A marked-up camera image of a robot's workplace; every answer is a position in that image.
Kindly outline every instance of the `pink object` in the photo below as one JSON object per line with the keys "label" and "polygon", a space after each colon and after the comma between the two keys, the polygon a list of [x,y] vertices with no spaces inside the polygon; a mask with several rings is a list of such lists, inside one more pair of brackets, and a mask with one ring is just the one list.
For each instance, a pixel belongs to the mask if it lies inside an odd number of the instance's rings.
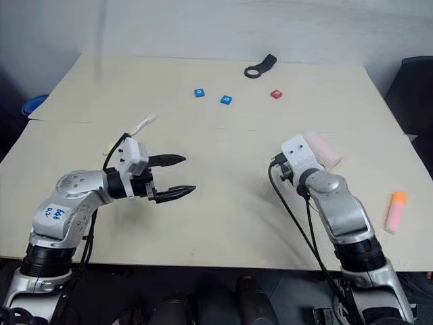
{"label": "pink object", "polygon": [[405,208],[407,202],[407,194],[402,191],[396,191],[392,195],[392,200],[390,204],[390,209],[388,211],[388,216],[386,218],[385,230],[394,234],[401,222],[403,216],[403,209]]}
{"label": "pink object", "polygon": [[341,156],[329,144],[323,141],[317,133],[307,133],[304,135],[304,139],[309,144],[319,163],[327,171],[331,171],[341,161]]}

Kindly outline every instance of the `white wall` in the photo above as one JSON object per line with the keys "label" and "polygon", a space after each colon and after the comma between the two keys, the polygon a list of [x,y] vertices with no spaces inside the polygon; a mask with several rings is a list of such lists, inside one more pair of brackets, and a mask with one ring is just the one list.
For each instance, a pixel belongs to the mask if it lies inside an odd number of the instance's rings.
{"label": "white wall", "polygon": [[26,96],[79,53],[361,64],[385,93],[409,56],[433,55],[432,0],[0,0],[0,68]]}

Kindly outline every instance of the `pink sponge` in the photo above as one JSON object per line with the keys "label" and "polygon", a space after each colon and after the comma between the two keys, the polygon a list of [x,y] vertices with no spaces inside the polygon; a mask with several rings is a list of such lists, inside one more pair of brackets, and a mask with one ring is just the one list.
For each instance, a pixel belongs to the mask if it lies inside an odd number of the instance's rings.
{"label": "pink sponge", "polygon": [[315,153],[319,163],[321,163],[327,171],[331,171],[341,161],[341,156],[315,132],[305,134],[304,139],[309,144],[310,149]]}

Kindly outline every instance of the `gray robot arm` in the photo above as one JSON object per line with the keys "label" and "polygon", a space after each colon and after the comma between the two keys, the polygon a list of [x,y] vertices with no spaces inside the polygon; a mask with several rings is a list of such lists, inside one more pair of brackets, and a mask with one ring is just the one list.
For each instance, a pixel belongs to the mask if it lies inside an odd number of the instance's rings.
{"label": "gray robot arm", "polygon": [[310,196],[350,283],[345,292],[362,324],[383,313],[414,323],[412,309],[391,262],[385,258],[361,202],[348,190],[346,180],[328,173],[298,135],[281,147],[278,165],[282,179],[291,179],[301,196]]}
{"label": "gray robot arm", "polygon": [[154,187],[151,168],[175,165],[178,155],[148,156],[143,144],[127,136],[117,148],[118,170],[74,171],[61,177],[51,197],[37,209],[26,256],[14,274],[3,304],[24,308],[49,322],[65,285],[70,266],[92,214],[115,199],[147,196],[156,203],[176,200],[195,186],[165,192]]}

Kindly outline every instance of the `orange cap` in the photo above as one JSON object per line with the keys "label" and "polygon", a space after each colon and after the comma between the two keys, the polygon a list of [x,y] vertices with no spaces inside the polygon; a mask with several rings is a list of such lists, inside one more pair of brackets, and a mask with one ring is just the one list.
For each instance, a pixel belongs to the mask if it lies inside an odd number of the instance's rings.
{"label": "orange cap", "polygon": [[392,196],[393,202],[399,202],[401,204],[406,204],[407,202],[407,194],[402,191],[395,191]]}

